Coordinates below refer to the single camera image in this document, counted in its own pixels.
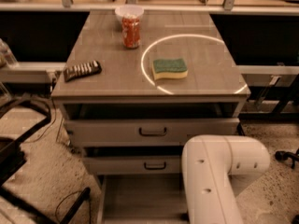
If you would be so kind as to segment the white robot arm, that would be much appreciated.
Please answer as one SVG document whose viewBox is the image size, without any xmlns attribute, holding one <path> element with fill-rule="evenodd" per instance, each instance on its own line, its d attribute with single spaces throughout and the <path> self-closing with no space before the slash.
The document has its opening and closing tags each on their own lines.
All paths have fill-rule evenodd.
<svg viewBox="0 0 299 224">
<path fill-rule="evenodd" d="M 198 135 L 182 152 L 190 224 L 243 224 L 235 196 L 269 168 L 260 141 L 236 135 Z"/>
</svg>

